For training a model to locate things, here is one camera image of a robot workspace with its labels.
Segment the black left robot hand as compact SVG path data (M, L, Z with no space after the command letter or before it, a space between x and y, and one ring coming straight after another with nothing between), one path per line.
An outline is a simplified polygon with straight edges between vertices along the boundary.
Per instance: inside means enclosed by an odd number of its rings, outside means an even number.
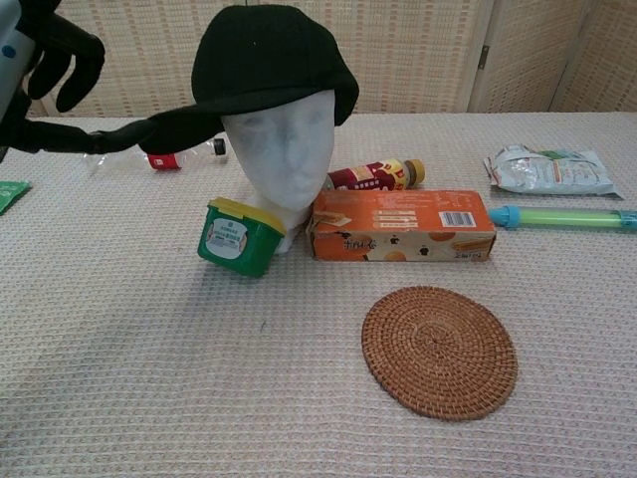
M141 119L111 131L30 120L32 102L63 82L56 108L80 103L100 78L106 59L102 40L56 13L58 1L1 3L1 145L104 154L125 150L151 136L155 124Z

